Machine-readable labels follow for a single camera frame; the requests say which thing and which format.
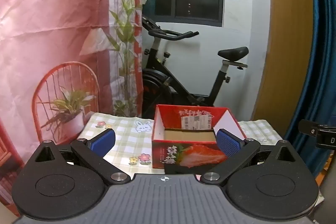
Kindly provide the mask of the wooden door panel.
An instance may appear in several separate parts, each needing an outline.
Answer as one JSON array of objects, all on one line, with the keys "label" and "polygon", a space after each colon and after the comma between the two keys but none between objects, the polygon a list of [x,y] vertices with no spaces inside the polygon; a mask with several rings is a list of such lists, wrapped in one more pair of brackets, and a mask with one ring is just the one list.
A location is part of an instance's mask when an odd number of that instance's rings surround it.
[{"label": "wooden door panel", "polygon": [[313,0],[270,0],[268,46],[254,118],[285,136],[305,82],[313,38]]}]

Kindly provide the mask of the red strawberry cardboard box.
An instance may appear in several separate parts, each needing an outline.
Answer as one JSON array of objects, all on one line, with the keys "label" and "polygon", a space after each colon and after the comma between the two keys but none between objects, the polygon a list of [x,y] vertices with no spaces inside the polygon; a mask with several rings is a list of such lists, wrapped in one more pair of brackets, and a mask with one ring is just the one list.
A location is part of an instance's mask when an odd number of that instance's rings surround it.
[{"label": "red strawberry cardboard box", "polygon": [[218,146],[221,129],[246,138],[226,107],[157,105],[151,137],[153,168],[172,165],[182,172],[201,174],[225,161],[236,148],[226,140]]}]

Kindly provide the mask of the checkered bunny tablecloth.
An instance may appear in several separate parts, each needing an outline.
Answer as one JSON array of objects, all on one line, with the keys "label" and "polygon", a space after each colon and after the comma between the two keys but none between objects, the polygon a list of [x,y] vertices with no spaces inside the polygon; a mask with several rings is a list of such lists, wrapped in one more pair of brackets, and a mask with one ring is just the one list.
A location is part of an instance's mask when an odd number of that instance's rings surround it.
[{"label": "checkered bunny tablecloth", "polygon": [[153,125],[154,121],[151,119],[94,113],[79,136],[90,140],[111,128],[115,132],[116,143],[104,156],[106,161],[130,177],[136,173],[163,174],[163,169],[152,167],[151,133]]}]

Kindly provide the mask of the pink printed backdrop cloth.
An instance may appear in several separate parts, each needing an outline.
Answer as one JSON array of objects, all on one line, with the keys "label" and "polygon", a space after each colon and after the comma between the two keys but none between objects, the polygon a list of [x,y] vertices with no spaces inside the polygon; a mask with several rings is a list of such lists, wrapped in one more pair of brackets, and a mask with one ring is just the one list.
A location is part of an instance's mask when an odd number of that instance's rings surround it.
[{"label": "pink printed backdrop cloth", "polygon": [[58,65],[94,71],[102,113],[141,114],[141,0],[1,0],[1,205],[39,145],[33,95]]}]

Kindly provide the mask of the black exercise bike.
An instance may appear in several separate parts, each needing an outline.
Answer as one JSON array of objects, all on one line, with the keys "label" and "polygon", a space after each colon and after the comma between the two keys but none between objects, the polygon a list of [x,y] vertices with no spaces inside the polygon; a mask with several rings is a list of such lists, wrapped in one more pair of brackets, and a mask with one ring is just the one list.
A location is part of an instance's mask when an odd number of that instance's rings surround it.
[{"label": "black exercise bike", "polygon": [[244,69],[246,46],[215,49],[218,28],[184,24],[181,30],[142,17],[146,31],[142,69],[142,117],[152,119],[164,105],[235,107]]}]

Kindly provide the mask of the blue curtain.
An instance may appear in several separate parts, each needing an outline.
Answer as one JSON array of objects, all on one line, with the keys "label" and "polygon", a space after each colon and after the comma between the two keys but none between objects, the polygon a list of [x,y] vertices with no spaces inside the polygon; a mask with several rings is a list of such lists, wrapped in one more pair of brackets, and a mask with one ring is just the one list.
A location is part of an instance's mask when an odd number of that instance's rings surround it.
[{"label": "blue curtain", "polygon": [[335,124],[335,0],[313,0],[313,38],[303,90],[285,139],[290,141],[313,176],[323,169],[331,151],[298,130],[301,120]]}]

